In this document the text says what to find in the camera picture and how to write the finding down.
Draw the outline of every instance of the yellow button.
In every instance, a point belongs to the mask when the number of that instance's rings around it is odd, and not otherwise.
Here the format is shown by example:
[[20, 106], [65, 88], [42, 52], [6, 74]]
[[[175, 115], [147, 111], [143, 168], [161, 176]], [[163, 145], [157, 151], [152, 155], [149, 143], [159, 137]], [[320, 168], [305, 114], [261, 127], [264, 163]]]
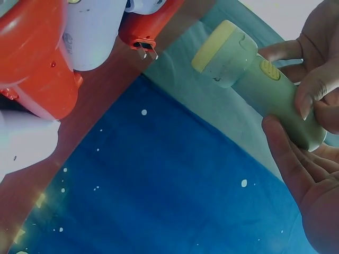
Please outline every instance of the yellow button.
[[260, 69], [265, 73], [268, 77], [272, 78], [273, 80], [279, 80], [280, 79], [280, 71], [268, 62], [267, 60], [263, 60], [260, 63]]

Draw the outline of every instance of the blue cloth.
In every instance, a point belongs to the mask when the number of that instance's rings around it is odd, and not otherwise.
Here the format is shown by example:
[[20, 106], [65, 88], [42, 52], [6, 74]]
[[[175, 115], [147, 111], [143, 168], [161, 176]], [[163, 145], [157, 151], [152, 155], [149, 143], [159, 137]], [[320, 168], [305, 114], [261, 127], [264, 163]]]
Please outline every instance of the blue cloth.
[[143, 76], [45, 196], [10, 254], [314, 253], [285, 185]]

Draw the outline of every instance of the orange plastic part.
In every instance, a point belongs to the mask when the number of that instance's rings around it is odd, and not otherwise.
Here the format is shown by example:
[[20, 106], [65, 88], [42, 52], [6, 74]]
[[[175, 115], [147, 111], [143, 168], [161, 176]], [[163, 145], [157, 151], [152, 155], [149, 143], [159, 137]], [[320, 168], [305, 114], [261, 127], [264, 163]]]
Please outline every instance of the orange plastic part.
[[66, 0], [20, 0], [0, 18], [0, 92], [49, 120], [72, 111], [83, 81], [62, 40], [66, 17]]
[[145, 51], [155, 48], [155, 38], [179, 10], [185, 0], [167, 0], [166, 3], [151, 15], [129, 13], [119, 29], [120, 39], [132, 49], [138, 49], [139, 44], [146, 44]]

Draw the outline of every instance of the table surface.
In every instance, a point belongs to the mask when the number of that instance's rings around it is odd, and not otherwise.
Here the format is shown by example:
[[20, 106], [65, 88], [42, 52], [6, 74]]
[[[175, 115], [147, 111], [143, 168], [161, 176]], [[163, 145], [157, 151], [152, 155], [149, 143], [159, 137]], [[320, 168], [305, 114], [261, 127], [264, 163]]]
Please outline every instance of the table surface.
[[[157, 37], [157, 52], [166, 49], [214, 4], [214, 0], [186, 0]], [[45, 161], [7, 175], [0, 184], [0, 253], [8, 251], [40, 194], [83, 137], [150, 63], [151, 59], [141, 60], [136, 51], [117, 39], [102, 66], [82, 73], [78, 102], [61, 121], [56, 151]]]

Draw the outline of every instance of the hand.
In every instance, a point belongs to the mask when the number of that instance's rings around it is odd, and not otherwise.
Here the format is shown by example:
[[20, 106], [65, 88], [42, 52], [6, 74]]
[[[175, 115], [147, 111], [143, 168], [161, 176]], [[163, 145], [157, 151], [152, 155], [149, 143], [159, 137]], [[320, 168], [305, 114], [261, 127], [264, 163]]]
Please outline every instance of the hand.
[[313, 102], [339, 105], [339, 0], [324, 0], [308, 16], [296, 40], [268, 46], [259, 53], [269, 61], [303, 59], [281, 71], [301, 82], [295, 107], [306, 118]]
[[339, 150], [325, 144], [315, 153], [298, 149], [272, 116], [262, 127], [307, 239], [321, 254], [339, 253]]

